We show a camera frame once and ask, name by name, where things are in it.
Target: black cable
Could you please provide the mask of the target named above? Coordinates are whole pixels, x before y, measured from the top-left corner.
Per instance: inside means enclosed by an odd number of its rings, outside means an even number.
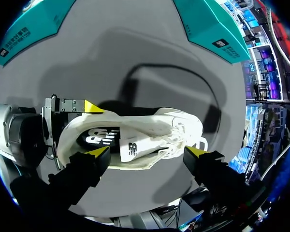
[[[173,220],[169,223],[169,225],[167,225],[167,227],[169,227],[169,226],[174,222],[175,218],[177,218],[177,210],[176,210],[175,217],[174,217]]]
[[[177,217],[177,222],[176,222],[176,228],[178,228],[178,223],[179,223],[179,217],[180,217],[180,206],[182,204],[183,199],[180,200],[180,203],[178,204],[178,217]]]
[[[173,217],[173,215],[177,212],[177,209],[174,210],[174,213],[172,213],[172,215],[165,221],[164,224],[166,224],[171,219],[171,217]]]
[[[177,65],[173,65],[173,64],[141,63],[141,64],[138,64],[138,65],[135,65],[134,67],[132,67],[129,70],[128,74],[126,75],[125,80],[123,81],[123,85],[121,87],[121,90],[120,90],[119,96],[118,96],[118,100],[119,101],[122,101],[122,102],[124,102],[126,104],[129,104],[130,106],[134,105],[134,100],[135,100],[135,97],[136,97],[136,92],[137,92],[137,87],[138,87],[139,80],[132,79],[132,75],[135,72],[137,72],[140,68],[171,68],[171,69],[178,69],[178,70],[182,70],[182,71],[188,72],[190,74],[193,74],[193,75],[199,77],[201,80],[203,80],[206,83],[206,85],[210,89],[211,93],[213,94],[214,101],[215,101],[215,103],[217,105],[217,109],[221,112],[217,97],[216,97],[212,87],[209,85],[208,81],[205,80],[204,77],[202,77],[201,75],[197,74],[196,72],[194,72],[194,71],[192,71],[190,69],[183,68],[181,66],[177,66]],[[221,117],[219,117],[219,120],[217,122],[216,131],[219,130],[220,123],[221,123]],[[214,133],[214,134],[215,135],[214,135],[213,141],[217,137],[217,133]]]

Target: new balance logo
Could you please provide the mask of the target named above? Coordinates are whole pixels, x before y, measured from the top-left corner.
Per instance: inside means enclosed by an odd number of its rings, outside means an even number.
[[[103,145],[110,145],[114,141],[118,132],[119,130],[111,130],[111,132],[107,132],[107,129],[93,128],[88,131],[86,142],[89,144],[103,143]]]
[[[136,144],[129,143],[129,156],[136,156]]]

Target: cable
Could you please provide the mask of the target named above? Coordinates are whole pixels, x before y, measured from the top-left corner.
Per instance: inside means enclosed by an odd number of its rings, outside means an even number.
[[[166,224],[171,219],[171,217],[173,217],[173,215],[177,212],[177,209],[174,210],[174,213],[172,213],[172,215],[165,221],[164,224]]]
[[[176,222],[176,228],[178,228],[178,223],[179,223],[179,217],[180,217],[180,206],[182,204],[183,199],[180,200],[180,203],[178,204],[178,217],[177,217],[177,222]]]
[[[265,172],[263,173],[263,175],[260,178],[260,181],[262,181],[265,176],[267,175],[267,173],[270,171],[270,169],[276,165],[277,161],[287,152],[287,150],[290,148],[290,143],[288,144],[288,146],[281,152],[281,154],[276,158],[276,160],[265,170]]]
[[[167,225],[167,227],[169,227],[169,226],[174,222],[175,218],[177,218],[177,211],[176,211],[175,217],[174,217],[173,220],[169,223],[169,225]]]
[[[15,168],[18,170],[19,175],[22,176],[22,174],[21,174],[21,172],[20,172],[18,166],[17,166],[14,162],[13,162],[13,164],[14,164]]]
[[[285,61],[288,63],[288,65],[290,66],[290,60],[288,59],[288,57],[286,56],[286,54],[284,53],[284,51],[282,50],[282,48],[280,47],[280,44],[275,36],[275,33],[274,33],[274,28],[273,28],[273,23],[272,23],[272,11],[270,8],[267,8],[266,7],[266,14],[267,14],[267,23],[269,25],[269,29],[270,29],[270,33],[271,33],[271,36],[277,46],[277,48],[279,49],[282,57],[285,59]]]
[[[212,87],[209,85],[208,81],[205,80],[204,77],[202,77],[201,75],[199,75],[198,73],[196,73],[196,72],[194,72],[194,71],[192,71],[190,69],[183,68],[181,66],[177,66],[177,65],[173,65],[173,64],[162,64],[162,63],[140,63],[138,65],[135,65],[134,67],[132,67],[129,70],[129,72],[127,73],[127,75],[125,77],[125,80],[123,81],[123,85],[121,87],[121,90],[119,91],[119,96],[118,96],[118,100],[119,101],[127,103],[127,104],[129,104],[131,106],[133,105],[134,99],[136,97],[138,80],[132,79],[132,75],[135,72],[137,72],[140,68],[178,69],[178,70],[182,70],[182,71],[188,72],[188,73],[190,73],[192,75],[195,75],[198,78],[200,78],[201,80],[203,80],[206,83],[206,85],[208,86],[208,88],[210,89],[210,91],[211,91],[211,93],[213,95],[216,107],[220,111],[220,117],[219,117],[219,120],[217,122],[217,126],[216,126],[216,131],[215,132],[217,132],[219,130],[220,123],[221,123],[221,109],[219,107],[219,103],[218,103],[217,97],[216,97]],[[212,141],[215,141],[216,137],[217,137],[217,133],[213,133],[213,134],[214,134],[214,138],[212,139]]]

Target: robotic arm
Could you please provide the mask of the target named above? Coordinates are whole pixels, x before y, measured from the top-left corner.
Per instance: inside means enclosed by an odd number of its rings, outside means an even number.
[[[56,157],[60,134],[70,120],[83,112],[103,110],[86,100],[59,99],[56,95],[45,99],[40,115],[30,109],[0,104],[0,154],[21,167],[35,169],[51,148],[61,170]],[[260,185],[247,185],[245,176],[223,160],[217,151],[206,153],[193,147],[186,147],[183,155],[183,162],[197,183],[204,184],[217,202],[227,206],[230,215],[236,215],[251,206],[264,190]],[[109,147],[86,154],[78,152],[59,173],[49,175],[49,184],[37,176],[21,176],[10,188],[26,215],[56,224],[58,215],[63,220],[72,215],[69,207],[77,204],[89,187],[96,187],[110,161]]]

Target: teal box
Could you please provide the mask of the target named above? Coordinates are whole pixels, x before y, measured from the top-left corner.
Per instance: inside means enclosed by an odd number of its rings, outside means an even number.
[[[230,63],[250,59],[244,38],[232,17],[215,0],[173,0],[188,40]]]
[[[0,65],[31,44],[58,32],[75,0],[31,0],[10,26],[0,46]]]

